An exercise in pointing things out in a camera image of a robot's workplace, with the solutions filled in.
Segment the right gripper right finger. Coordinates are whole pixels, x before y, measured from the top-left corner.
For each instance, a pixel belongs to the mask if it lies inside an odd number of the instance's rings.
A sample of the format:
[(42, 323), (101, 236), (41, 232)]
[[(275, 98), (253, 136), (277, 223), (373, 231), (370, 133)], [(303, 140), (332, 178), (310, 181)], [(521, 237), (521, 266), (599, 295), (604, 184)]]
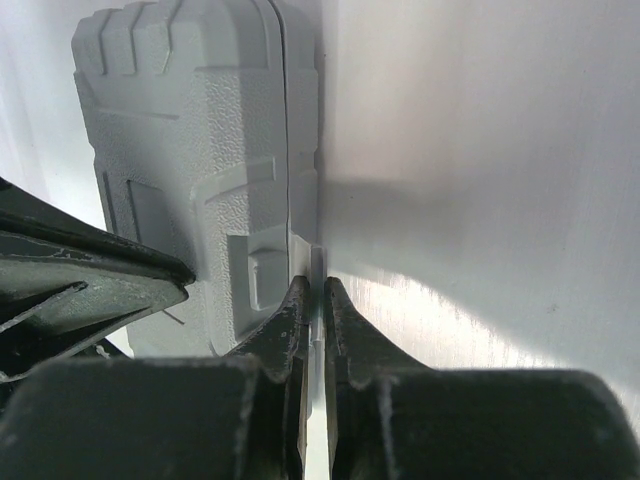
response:
[(639, 446), (607, 385), (581, 370), (437, 370), (324, 286), (334, 479), (635, 479)]

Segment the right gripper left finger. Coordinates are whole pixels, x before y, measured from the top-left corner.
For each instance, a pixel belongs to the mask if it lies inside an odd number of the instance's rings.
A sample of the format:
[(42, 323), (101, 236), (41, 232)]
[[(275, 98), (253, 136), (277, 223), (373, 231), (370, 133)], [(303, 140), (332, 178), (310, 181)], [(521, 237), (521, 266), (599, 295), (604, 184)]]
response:
[(1, 420), (5, 479), (300, 479), (310, 285), (218, 358), (37, 369)]

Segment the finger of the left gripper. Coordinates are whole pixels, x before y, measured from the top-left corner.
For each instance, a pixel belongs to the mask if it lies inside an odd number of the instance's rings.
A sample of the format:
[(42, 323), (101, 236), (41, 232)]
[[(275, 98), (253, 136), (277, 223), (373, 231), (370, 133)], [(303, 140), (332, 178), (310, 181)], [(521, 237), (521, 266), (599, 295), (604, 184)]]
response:
[(1, 380), (74, 356), (185, 301), (179, 259), (88, 225), (1, 182)]

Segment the grey plastic tool case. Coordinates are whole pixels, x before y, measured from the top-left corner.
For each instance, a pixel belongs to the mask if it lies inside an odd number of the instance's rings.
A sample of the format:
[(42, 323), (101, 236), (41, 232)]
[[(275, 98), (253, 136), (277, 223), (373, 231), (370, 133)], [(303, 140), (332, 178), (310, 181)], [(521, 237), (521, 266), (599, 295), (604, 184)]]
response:
[(133, 354), (226, 354), (317, 238), (313, 25), (285, 1), (137, 2), (83, 18), (72, 52), (108, 230), (195, 276), (128, 326)]

